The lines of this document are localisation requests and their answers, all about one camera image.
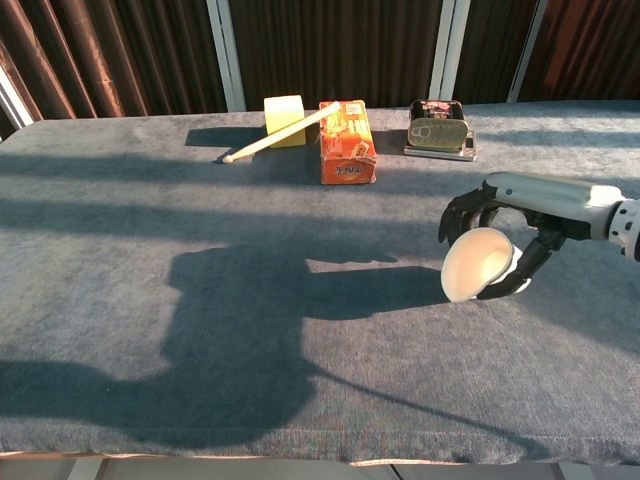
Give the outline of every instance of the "orange cardboard box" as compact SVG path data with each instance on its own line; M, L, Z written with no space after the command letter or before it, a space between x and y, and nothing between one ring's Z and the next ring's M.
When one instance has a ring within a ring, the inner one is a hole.
M376 149L362 100L340 102L340 110L320 121L320 148L324 185L376 181Z

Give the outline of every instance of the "gray felt cloth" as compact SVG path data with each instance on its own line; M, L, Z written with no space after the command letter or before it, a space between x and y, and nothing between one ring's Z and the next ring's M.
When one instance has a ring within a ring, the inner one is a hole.
M448 201L492 171L640 198L640 103L470 106L476 163L319 184L308 145L212 163L261 113L43 121L0 145L0 450L640 463L640 264L568 241L447 303ZM498 225L521 247L517 214Z

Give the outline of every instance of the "robotic arm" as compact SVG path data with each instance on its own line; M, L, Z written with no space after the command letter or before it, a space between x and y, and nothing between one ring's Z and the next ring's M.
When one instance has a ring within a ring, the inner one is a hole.
M482 290L479 299L516 292L567 238L608 240L640 262L640 200L625 198L617 187L535 174L493 173L481 188L454 198L440 220L438 240L453 245L476 222L490 227L500 208L522 212L538 236L515 270Z

